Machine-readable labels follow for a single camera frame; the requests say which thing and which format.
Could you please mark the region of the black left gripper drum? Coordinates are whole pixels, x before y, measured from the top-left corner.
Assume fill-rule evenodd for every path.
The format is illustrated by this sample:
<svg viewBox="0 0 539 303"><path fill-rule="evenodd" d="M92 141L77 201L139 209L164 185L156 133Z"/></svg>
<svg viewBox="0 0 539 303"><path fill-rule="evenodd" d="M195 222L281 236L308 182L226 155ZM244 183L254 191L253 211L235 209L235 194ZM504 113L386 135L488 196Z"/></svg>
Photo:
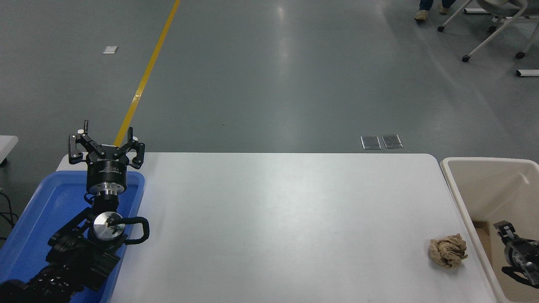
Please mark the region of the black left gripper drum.
<svg viewBox="0 0 539 303"><path fill-rule="evenodd" d="M126 155L114 159L113 157L100 158L97 153L90 153L87 155L86 160L87 192L97 196L103 191L121 194L127 190L129 158Z"/></svg>

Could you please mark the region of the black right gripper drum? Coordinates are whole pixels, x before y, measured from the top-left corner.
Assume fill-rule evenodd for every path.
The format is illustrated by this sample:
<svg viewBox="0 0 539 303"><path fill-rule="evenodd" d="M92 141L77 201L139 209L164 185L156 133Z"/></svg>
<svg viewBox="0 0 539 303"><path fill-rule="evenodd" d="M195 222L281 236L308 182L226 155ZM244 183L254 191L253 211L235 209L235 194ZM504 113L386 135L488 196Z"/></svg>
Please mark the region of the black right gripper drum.
<svg viewBox="0 0 539 303"><path fill-rule="evenodd" d="M538 240L518 238L505 244L505 259L523 273L538 274Z"/></svg>

